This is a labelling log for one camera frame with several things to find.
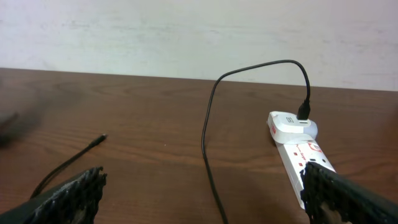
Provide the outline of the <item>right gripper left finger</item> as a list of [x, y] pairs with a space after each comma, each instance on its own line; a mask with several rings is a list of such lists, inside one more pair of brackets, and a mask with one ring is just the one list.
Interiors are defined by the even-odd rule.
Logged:
[[91, 224], [106, 185], [102, 167], [93, 167], [1, 214], [1, 224]]

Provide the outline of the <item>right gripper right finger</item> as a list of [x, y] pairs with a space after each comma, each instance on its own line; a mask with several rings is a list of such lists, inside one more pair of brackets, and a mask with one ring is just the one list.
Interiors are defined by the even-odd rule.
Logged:
[[308, 162], [300, 177], [310, 223], [397, 223], [397, 204], [316, 162]]

